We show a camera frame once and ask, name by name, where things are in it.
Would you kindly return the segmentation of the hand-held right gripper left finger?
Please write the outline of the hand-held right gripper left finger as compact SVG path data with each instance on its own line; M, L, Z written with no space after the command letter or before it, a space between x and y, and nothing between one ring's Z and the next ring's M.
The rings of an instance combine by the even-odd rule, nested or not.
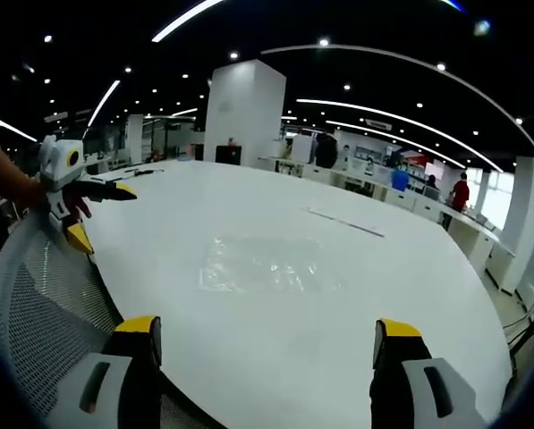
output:
M47 427L158 428L161 361L160 318L122 322L57 384Z

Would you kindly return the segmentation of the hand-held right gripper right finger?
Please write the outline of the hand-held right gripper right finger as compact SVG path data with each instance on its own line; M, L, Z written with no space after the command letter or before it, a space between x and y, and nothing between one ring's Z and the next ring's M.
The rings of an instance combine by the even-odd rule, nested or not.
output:
M442 358L431 356L420 331L409 324L376 321L373 428L484 428L476 393Z

